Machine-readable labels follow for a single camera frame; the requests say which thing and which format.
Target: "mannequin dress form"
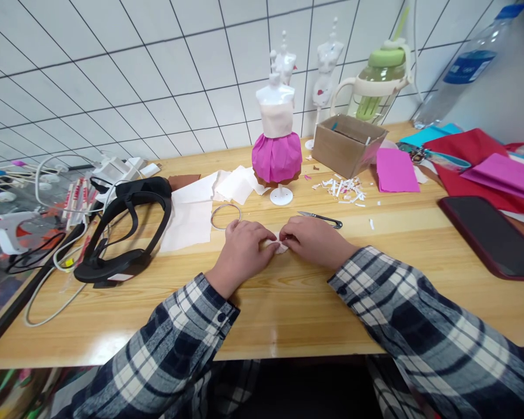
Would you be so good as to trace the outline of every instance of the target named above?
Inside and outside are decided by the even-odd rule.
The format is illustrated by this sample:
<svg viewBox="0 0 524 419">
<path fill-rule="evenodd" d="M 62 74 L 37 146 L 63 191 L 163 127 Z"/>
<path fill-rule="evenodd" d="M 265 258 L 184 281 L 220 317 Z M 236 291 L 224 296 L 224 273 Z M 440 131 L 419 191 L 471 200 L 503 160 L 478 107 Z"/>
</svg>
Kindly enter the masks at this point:
<svg viewBox="0 0 524 419">
<path fill-rule="evenodd" d="M 313 87 L 313 105 L 316 106 L 316 122 L 314 123 L 314 132 L 316 133 L 316 126 L 320 119 L 320 111 L 330 101 L 330 97 L 334 92 L 332 85 L 332 72 L 338 63 L 339 56 L 342 55 L 344 45 L 336 40 L 336 25 L 338 18 L 334 18 L 334 25 L 332 26 L 332 33 L 328 41 L 321 44 L 317 48 L 318 52 L 318 79 Z M 308 140 L 305 147 L 312 150 L 314 147 L 314 139 Z"/>
<path fill-rule="evenodd" d="M 287 35 L 286 31 L 281 33 L 282 41 L 279 53 L 275 58 L 275 65 L 277 72 L 281 75 L 281 82 L 286 86 L 291 82 L 291 75 L 293 70 L 296 70 L 295 62 L 297 61 L 297 56 L 287 51 L 287 45 L 285 44 L 285 36 Z"/>
<path fill-rule="evenodd" d="M 270 200 L 275 205 L 287 205 L 293 193 L 283 185 L 299 178 L 303 156 L 299 136 L 292 132 L 295 89 L 281 83 L 281 74 L 275 71 L 275 57 L 272 51 L 268 86 L 256 92 L 264 133 L 254 144 L 252 167 L 259 184 L 277 187 Z"/>
</svg>

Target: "green lid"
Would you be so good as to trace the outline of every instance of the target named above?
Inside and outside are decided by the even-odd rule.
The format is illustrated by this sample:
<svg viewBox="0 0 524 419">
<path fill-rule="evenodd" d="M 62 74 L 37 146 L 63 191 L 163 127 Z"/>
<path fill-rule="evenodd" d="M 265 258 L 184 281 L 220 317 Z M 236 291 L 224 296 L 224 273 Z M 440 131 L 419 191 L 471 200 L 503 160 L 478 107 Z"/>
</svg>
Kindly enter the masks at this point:
<svg viewBox="0 0 524 419">
<path fill-rule="evenodd" d="M 405 54 L 401 48 L 375 49 L 369 57 L 371 67 L 396 67 L 404 62 Z"/>
</svg>

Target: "plaid shirt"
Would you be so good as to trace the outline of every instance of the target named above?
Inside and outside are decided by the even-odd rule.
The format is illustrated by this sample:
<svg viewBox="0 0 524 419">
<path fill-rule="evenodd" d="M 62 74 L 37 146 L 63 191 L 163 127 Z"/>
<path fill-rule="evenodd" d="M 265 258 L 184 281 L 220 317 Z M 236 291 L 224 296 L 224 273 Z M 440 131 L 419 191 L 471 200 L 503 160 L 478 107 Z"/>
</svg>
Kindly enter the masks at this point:
<svg viewBox="0 0 524 419">
<path fill-rule="evenodd" d="M 328 282 L 391 356 L 368 361 L 384 417 L 424 417 L 404 375 L 443 417 L 524 418 L 524 351 L 438 294 L 420 271 L 366 247 Z M 260 366 L 213 362 L 238 315 L 198 275 L 155 309 L 57 417 L 232 414 L 252 394 Z"/>
</svg>

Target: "blue bottle label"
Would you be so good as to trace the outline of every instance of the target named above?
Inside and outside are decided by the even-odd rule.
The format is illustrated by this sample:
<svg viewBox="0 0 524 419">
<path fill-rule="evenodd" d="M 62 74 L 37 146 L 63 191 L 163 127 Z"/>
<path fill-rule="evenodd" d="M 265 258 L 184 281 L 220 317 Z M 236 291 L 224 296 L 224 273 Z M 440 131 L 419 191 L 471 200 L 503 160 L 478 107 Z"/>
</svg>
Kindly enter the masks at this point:
<svg viewBox="0 0 524 419">
<path fill-rule="evenodd" d="M 493 51 L 471 51 L 459 56 L 443 81 L 450 84 L 473 82 L 497 55 Z"/>
</svg>

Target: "person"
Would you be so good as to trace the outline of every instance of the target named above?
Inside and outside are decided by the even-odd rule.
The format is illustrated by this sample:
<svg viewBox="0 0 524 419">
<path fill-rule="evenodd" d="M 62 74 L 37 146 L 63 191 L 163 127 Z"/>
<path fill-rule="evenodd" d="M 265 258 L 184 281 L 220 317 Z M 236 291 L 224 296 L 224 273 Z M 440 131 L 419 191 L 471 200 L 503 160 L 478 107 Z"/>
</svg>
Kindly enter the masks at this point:
<svg viewBox="0 0 524 419">
<path fill-rule="evenodd" d="M 257 222 L 229 224 L 213 269 L 159 304 L 56 417 L 232 417 L 248 403 L 260 362 L 213 359 L 239 315 L 228 299 L 279 246 L 260 248 L 266 239 L 276 237 Z M 335 271 L 328 283 L 390 355 L 390 377 L 369 364 L 384 417 L 424 417 L 401 371 L 442 417 L 524 418 L 524 350 L 440 295 L 418 269 L 356 247 L 312 217 L 291 218 L 279 239 Z"/>
</svg>

